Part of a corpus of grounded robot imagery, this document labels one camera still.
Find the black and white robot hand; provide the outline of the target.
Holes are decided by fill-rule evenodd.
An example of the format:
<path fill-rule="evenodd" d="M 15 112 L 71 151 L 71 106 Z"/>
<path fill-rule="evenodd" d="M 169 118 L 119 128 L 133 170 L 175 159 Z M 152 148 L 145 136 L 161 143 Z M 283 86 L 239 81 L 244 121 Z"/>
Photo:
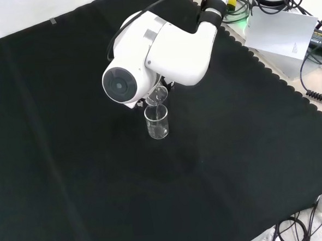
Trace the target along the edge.
<path fill-rule="evenodd" d="M 174 84 L 174 81 L 171 81 L 166 77 L 161 77 L 153 88 L 153 91 L 148 94 L 146 98 L 139 100 L 136 107 L 144 107 L 145 105 L 156 107 L 164 104 L 165 100 L 168 98 L 169 92 L 173 90 Z"/>

